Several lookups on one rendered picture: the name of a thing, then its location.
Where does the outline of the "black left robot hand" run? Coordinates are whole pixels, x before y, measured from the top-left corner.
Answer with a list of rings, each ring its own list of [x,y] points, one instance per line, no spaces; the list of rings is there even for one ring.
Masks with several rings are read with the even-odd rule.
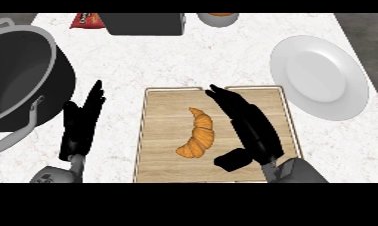
[[[59,151],[62,161],[68,161],[74,155],[86,156],[89,154],[105,100],[102,81],[97,80],[84,105],[78,106],[72,101],[63,104],[63,135]]]

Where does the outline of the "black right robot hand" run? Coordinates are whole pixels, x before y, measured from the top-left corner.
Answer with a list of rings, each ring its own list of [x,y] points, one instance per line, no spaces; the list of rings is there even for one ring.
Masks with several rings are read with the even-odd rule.
[[[227,115],[242,144],[242,148],[214,159],[214,165],[232,172],[252,161],[261,166],[275,162],[283,156],[283,149],[275,127],[260,108],[238,93],[214,84],[205,94]]]

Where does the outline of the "golden brown croissant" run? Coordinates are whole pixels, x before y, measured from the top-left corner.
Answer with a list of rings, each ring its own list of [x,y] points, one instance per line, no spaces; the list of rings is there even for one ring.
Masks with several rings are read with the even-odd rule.
[[[213,119],[202,110],[189,108],[189,111],[193,116],[192,136],[176,153],[184,158],[201,158],[214,143]]]

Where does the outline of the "wooden tray with metal rim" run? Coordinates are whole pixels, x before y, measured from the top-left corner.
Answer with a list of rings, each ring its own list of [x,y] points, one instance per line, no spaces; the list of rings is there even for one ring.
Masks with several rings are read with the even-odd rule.
[[[283,88],[273,86],[232,86],[230,91],[261,109],[279,135],[285,162],[301,155],[297,133]],[[211,117],[214,144],[199,158],[176,153],[192,136],[192,108]],[[199,87],[149,88],[145,91],[134,181],[143,182],[261,182],[258,163],[227,172],[214,165],[214,158],[241,146],[230,119]]]

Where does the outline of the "white round plate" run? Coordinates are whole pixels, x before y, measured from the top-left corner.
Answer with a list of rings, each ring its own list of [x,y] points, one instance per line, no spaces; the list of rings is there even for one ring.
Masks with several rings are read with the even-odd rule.
[[[369,86],[348,53],[322,38],[283,39],[270,54],[270,73],[286,98],[311,116],[344,121],[365,110]]]

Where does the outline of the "large black cooking pot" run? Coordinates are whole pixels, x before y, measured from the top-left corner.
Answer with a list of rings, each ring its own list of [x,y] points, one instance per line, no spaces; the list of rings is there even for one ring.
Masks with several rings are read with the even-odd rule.
[[[50,33],[0,18],[0,152],[60,113],[75,72]]]

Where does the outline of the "red snack bag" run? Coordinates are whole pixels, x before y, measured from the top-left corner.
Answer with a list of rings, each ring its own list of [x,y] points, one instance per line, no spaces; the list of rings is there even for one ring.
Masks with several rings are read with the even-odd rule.
[[[102,29],[105,27],[97,13],[78,13],[71,23],[72,28]]]

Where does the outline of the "grey cup with orange content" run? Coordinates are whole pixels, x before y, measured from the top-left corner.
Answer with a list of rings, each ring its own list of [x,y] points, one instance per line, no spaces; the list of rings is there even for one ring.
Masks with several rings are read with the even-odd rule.
[[[198,18],[199,20],[211,27],[227,27],[230,26],[238,20],[239,14],[232,13],[229,15],[213,15],[210,13],[199,13]]]

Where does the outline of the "dark grey box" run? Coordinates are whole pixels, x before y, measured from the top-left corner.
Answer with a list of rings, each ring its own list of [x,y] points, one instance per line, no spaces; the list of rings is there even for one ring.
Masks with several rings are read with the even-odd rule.
[[[180,36],[184,31],[183,13],[100,13],[111,35]]]

